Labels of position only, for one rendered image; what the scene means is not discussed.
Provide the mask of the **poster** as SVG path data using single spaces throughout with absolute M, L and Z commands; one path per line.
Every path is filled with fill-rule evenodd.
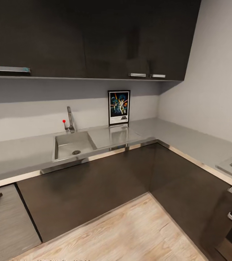
M 108 91 L 109 125 L 128 123 L 130 107 L 130 90 Z

